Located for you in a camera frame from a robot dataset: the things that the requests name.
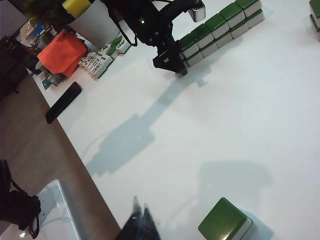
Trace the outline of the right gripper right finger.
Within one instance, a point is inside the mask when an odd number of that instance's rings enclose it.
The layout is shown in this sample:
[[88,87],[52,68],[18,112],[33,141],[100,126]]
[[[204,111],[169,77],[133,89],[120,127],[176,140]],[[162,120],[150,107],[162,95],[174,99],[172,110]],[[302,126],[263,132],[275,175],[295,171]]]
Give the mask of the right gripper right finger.
[[144,205],[144,212],[142,217],[142,239],[143,240],[160,240],[161,237],[151,215],[149,206]]

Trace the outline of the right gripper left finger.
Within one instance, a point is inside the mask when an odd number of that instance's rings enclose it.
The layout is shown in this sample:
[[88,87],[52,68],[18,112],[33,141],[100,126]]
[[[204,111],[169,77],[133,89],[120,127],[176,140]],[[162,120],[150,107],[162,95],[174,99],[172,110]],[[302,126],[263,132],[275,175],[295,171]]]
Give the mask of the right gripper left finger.
[[133,197],[132,213],[119,233],[120,240],[138,240],[142,226],[142,207],[137,196]]

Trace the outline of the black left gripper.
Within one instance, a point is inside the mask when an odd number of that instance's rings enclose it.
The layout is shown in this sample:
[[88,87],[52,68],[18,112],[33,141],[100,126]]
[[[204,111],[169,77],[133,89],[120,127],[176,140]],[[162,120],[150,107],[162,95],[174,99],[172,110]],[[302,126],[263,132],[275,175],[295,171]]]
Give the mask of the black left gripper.
[[154,27],[155,25],[150,23],[143,24],[143,43],[147,46],[157,48],[157,56],[152,59],[154,67],[185,76],[188,70],[179,54],[176,55],[172,52],[166,52],[170,47],[174,46],[176,42],[172,35],[173,24],[165,24],[161,29]]

